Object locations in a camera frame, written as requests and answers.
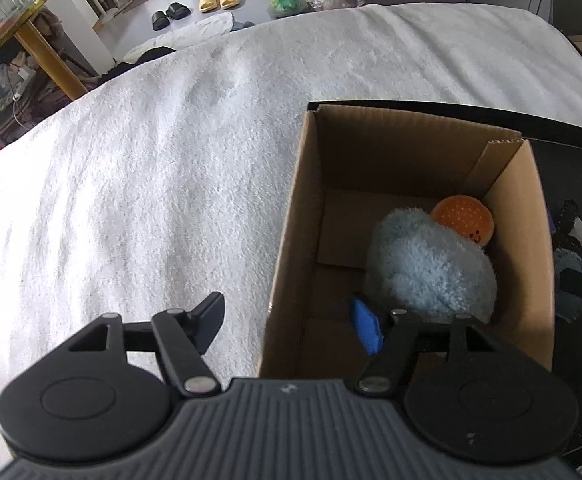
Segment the brown cardboard box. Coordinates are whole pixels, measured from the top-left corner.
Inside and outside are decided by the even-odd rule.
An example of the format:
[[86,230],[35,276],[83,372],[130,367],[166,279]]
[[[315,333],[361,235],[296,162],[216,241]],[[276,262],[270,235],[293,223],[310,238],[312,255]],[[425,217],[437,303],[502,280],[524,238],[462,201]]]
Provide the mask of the brown cardboard box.
[[553,256],[532,145],[398,103],[304,117],[259,376],[352,378],[406,311],[472,315],[549,366]]

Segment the light blue fluffy plush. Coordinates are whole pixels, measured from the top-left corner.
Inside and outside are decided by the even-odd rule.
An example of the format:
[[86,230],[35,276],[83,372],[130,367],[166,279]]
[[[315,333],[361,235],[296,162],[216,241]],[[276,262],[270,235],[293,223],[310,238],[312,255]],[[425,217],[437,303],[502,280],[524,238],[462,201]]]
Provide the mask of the light blue fluffy plush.
[[434,222],[417,208],[397,208],[373,229],[364,293],[378,306],[405,308],[427,322],[469,314],[487,324],[497,280],[477,244]]

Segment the white cloth on floor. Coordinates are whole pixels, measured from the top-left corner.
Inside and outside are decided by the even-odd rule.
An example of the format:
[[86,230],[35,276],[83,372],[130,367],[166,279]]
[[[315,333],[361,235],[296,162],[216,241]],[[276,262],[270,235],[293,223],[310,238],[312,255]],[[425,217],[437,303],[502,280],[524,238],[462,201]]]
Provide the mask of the white cloth on floor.
[[195,44],[201,44],[203,41],[227,35],[232,30],[233,13],[223,12],[212,15],[210,18],[203,18],[199,22],[148,39],[126,52],[122,56],[121,62],[136,63],[145,52],[154,48],[170,48],[175,51],[183,50]]

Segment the orange round plush toy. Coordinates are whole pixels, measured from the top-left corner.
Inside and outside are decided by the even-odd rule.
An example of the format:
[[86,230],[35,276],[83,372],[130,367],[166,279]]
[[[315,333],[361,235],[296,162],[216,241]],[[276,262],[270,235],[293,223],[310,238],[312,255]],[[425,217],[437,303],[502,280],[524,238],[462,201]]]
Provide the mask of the orange round plush toy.
[[468,195],[444,198],[431,210],[430,217],[480,247],[485,247],[495,232],[492,213],[479,200]]

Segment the black tray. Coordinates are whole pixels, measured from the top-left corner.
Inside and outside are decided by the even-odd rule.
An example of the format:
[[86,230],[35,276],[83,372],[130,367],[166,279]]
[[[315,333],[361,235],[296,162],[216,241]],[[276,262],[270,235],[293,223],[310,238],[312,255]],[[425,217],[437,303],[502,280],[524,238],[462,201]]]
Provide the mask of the black tray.
[[[582,128],[532,115],[488,110],[484,107],[406,101],[315,102],[309,110],[335,110],[338,113],[372,113],[380,110],[405,110],[418,115],[461,119],[469,124],[489,125],[515,130],[530,141],[547,206],[547,226],[553,248],[576,247],[566,238],[575,217],[582,217]],[[401,198],[391,197],[391,185],[356,188],[344,208],[345,222],[339,226],[328,214],[321,226],[318,263],[311,298],[305,310],[302,344],[295,371],[303,378],[352,378],[363,367],[363,350],[353,332],[346,327],[345,301],[361,288],[361,267],[366,258],[371,225],[391,206],[431,206],[440,193],[410,182]],[[488,247],[494,258],[498,280],[495,312],[490,319],[500,337],[520,338],[532,309],[523,304],[520,285],[534,278],[540,267],[522,260],[519,249],[501,244],[504,229],[497,226]],[[566,459],[582,464],[582,298],[562,289],[554,293],[556,315],[542,325],[553,336],[550,356],[553,373],[573,390],[579,404],[579,419],[568,447]]]

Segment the black soft object white tag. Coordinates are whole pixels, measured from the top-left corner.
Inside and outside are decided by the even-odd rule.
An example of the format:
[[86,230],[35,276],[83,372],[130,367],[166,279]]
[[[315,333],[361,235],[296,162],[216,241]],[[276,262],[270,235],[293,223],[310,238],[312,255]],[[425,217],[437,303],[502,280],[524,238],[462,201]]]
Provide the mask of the black soft object white tag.
[[553,220],[552,244],[582,257],[582,218],[575,200],[566,200]]

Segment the yellow-legged glass table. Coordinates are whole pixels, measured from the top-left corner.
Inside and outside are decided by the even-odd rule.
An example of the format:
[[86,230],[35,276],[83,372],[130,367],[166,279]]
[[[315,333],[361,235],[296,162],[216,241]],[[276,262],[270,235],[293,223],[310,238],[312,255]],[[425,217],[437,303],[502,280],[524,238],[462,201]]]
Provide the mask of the yellow-legged glass table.
[[47,1],[33,0],[4,16],[0,20],[0,48],[11,38],[17,40],[59,89],[75,101],[87,92],[84,84],[34,25]]

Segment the white towel cover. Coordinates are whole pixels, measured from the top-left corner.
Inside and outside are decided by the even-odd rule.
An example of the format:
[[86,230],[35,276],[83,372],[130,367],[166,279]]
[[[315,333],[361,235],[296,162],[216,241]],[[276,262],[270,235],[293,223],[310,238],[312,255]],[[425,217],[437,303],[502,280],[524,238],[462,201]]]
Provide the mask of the white towel cover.
[[228,316],[212,366],[254,375],[304,112],[335,100],[582,127],[582,57],[524,10],[363,6],[231,32],[90,91],[0,151],[0,392],[98,315],[145,321],[213,289]]

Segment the green bag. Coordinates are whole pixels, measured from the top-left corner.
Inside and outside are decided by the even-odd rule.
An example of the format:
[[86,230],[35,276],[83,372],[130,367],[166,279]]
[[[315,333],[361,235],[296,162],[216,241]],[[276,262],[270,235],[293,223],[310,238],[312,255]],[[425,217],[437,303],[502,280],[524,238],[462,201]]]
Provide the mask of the green bag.
[[305,0],[268,0],[267,13],[271,18],[289,18],[303,13],[307,8]]

